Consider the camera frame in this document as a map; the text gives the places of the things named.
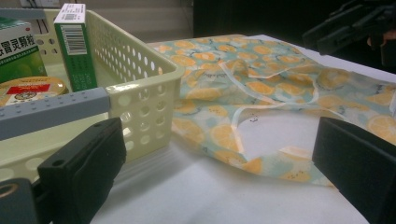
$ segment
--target dark background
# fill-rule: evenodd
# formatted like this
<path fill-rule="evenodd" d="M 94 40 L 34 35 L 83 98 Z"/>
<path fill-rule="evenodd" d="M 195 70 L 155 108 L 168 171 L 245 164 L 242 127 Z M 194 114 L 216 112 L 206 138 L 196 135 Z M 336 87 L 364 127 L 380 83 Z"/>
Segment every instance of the dark background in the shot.
<path fill-rule="evenodd" d="M 195 0 L 194 37 L 212 35 L 269 35 L 303 46 L 302 35 L 323 23 L 347 0 Z M 380 50 L 367 38 L 337 50 L 332 56 L 396 74 L 381 63 Z"/>

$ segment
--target medicine box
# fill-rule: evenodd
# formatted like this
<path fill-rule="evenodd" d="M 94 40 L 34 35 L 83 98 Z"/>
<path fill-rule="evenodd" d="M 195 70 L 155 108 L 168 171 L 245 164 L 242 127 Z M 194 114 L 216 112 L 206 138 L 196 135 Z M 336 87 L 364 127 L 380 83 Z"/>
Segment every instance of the medicine box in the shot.
<path fill-rule="evenodd" d="M 46 75 L 31 24 L 0 17 L 0 83 Z"/>
<path fill-rule="evenodd" d="M 97 87 L 86 29 L 85 10 L 85 4 L 64 4 L 54 22 L 73 91 L 85 91 Z"/>

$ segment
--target barcode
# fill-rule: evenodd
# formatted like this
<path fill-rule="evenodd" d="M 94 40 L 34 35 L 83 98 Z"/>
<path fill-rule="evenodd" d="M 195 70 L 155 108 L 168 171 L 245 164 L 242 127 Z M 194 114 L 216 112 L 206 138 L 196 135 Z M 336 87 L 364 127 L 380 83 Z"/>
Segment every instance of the barcode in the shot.
<path fill-rule="evenodd" d="M 66 14 L 66 15 L 64 16 L 64 19 L 65 19 L 66 21 L 72 21 L 72 20 L 74 20 L 74 19 L 76 18 L 76 16 L 77 16 L 77 14 Z"/>
<path fill-rule="evenodd" d="M 62 25 L 61 29 L 68 55 L 87 54 L 81 25 Z"/>

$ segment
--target jar lid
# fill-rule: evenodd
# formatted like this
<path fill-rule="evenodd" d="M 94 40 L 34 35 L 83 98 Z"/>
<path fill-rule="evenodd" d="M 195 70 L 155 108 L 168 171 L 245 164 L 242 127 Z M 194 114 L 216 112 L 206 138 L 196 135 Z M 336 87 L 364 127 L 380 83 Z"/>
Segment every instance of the jar lid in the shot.
<path fill-rule="evenodd" d="M 23 77 L 0 84 L 0 106 L 31 102 L 67 93 L 66 85 L 57 77 Z"/>

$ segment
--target green packaging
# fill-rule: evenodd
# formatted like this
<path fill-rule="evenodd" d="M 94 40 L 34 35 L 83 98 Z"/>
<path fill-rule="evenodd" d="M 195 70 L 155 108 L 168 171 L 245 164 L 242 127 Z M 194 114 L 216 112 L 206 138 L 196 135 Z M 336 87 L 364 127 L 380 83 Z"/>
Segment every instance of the green packaging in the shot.
<path fill-rule="evenodd" d="M 0 83 L 46 75 L 31 24 L 0 17 Z"/>
<path fill-rule="evenodd" d="M 73 91 L 97 87 L 85 22 L 85 4 L 64 4 L 55 31 Z"/>

